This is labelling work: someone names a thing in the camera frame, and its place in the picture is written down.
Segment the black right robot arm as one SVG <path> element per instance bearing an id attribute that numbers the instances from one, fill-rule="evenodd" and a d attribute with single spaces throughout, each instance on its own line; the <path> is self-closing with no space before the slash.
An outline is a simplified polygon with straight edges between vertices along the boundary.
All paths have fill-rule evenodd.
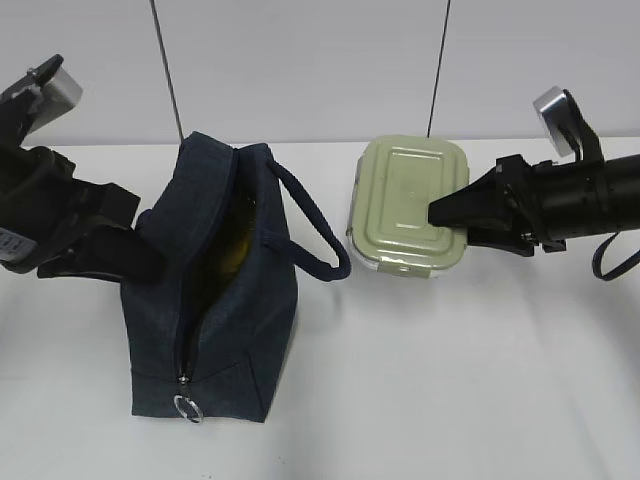
<path id="1" fill-rule="evenodd" d="M 472 184 L 430 203 L 429 224 L 464 230 L 470 246 L 531 257 L 572 238 L 639 228 L 639 157 L 528 164 L 496 160 Z"/>

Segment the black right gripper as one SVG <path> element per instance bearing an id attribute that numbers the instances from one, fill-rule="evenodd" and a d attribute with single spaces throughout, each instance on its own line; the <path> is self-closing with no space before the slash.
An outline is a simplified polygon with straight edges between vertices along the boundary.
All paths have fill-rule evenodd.
<path id="1" fill-rule="evenodd" d="M 542 187 L 568 172 L 551 160 L 528 164 L 520 155 L 501 157 L 465 188 L 429 204 L 428 221 L 436 227 L 469 228 L 469 246 L 532 257 L 566 251 L 564 239 L 553 239 L 543 218 Z"/>

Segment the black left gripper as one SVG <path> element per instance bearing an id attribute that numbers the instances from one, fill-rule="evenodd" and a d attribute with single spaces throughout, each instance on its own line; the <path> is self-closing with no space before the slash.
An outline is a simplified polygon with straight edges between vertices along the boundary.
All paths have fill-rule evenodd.
<path id="1" fill-rule="evenodd" d="M 1 265 L 40 279 L 160 281 L 165 257 L 131 229 L 140 197 L 75 168 L 47 147 L 1 146 Z"/>

